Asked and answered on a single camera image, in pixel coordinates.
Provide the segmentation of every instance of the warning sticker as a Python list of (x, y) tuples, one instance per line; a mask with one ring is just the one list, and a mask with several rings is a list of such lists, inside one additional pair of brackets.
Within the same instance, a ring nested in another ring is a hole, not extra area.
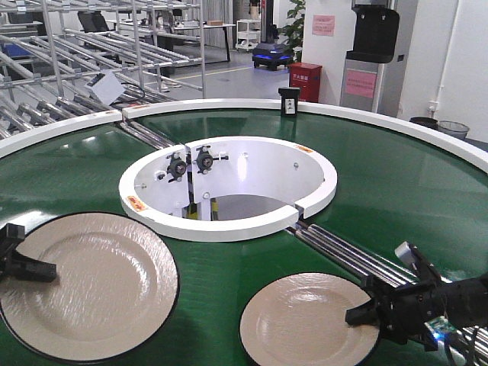
[(313, 150), (312, 149), (309, 149), (308, 147), (305, 147), (305, 146), (301, 146), (301, 145), (295, 145), (295, 147), (299, 150), (302, 150), (304, 151), (305, 153), (313, 153)]
[(146, 205), (143, 204), (143, 202), (139, 198), (134, 197), (134, 196), (128, 196), (127, 200), (129, 201), (132, 208), (134, 210), (136, 210), (137, 212), (147, 210)]

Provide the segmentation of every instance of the red box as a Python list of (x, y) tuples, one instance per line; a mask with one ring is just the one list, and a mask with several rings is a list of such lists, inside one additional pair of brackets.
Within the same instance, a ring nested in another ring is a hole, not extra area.
[(290, 70), (290, 86), (300, 88), (298, 100), (318, 103), (322, 66), (312, 63), (292, 63), (288, 69)]

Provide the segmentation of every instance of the black clamp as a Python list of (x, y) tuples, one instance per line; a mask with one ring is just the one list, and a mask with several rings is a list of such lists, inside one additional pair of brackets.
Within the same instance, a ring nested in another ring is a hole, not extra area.
[(167, 159), (170, 158), (171, 162), (169, 163), (167, 171), (173, 176), (173, 179), (170, 179), (169, 183), (171, 183), (172, 181), (181, 181), (181, 177), (186, 173), (187, 164), (181, 159), (178, 152), (175, 152), (174, 154), (171, 154), (167, 157)]
[(0, 229), (0, 279), (14, 276), (22, 281), (52, 282), (56, 265), (32, 259), (15, 248), (25, 240), (25, 228), (7, 223)]
[(197, 149), (198, 156), (195, 162), (198, 166), (198, 172), (201, 174), (207, 174), (210, 170), (212, 170), (212, 165), (214, 164), (215, 160), (229, 160), (229, 156), (220, 156), (214, 158), (210, 153), (210, 145), (202, 146)]
[(443, 282), (434, 265), (416, 246), (405, 242), (396, 254), (413, 270), (419, 282), (393, 287), (373, 275), (366, 276), (361, 288), (371, 299), (346, 311), (347, 324), (379, 326), (383, 338), (399, 344), (411, 339), (423, 344), (426, 351), (438, 347), (426, 324), (438, 322), (441, 316), (454, 329), (488, 326), (488, 273)]

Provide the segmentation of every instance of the white plate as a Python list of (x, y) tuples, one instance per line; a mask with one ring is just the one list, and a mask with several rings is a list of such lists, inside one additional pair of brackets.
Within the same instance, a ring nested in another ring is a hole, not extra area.
[(54, 358), (96, 361), (136, 347), (164, 323), (178, 294), (164, 242), (126, 217), (61, 217), (35, 229), (18, 251), (56, 264), (58, 278), (4, 281), (4, 319), (27, 347)]
[(294, 274), (261, 289), (242, 313), (244, 348), (261, 366), (353, 366), (379, 329), (350, 327), (345, 311), (369, 300), (356, 284), (323, 273)]

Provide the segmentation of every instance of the potted plant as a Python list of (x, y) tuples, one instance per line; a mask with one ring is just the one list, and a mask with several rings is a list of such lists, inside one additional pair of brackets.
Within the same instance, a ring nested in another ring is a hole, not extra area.
[(288, 25), (283, 27), (283, 33), (287, 36), (284, 42), (286, 50), (294, 55), (295, 62), (302, 60), (303, 25), (305, 24), (305, 0), (290, 0), (295, 4), (287, 13)]

